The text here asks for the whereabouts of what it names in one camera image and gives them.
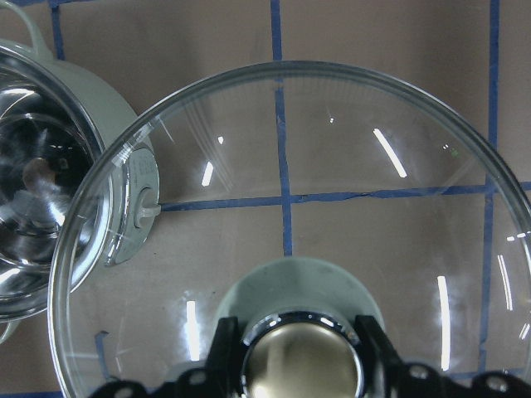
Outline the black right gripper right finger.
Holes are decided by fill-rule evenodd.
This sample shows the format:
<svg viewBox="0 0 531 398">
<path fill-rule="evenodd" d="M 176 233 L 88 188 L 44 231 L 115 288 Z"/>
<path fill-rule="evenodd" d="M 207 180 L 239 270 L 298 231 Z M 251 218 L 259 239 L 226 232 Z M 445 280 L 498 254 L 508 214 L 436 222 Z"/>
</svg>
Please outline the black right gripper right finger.
<svg viewBox="0 0 531 398">
<path fill-rule="evenodd" d="M 378 321 L 358 315 L 354 330 L 366 397 L 472 397 L 473 392 L 421 362 L 403 361 Z"/>
</svg>

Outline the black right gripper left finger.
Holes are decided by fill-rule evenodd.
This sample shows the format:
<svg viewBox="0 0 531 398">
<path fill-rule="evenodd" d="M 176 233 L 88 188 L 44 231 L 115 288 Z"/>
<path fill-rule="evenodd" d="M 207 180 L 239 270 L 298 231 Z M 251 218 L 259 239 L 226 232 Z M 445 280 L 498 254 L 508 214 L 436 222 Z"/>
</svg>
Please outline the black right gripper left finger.
<svg viewBox="0 0 531 398">
<path fill-rule="evenodd" d="M 164 382 L 157 397 L 238 397 L 245 354 L 238 318 L 220 318 L 204 364 Z"/>
</svg>

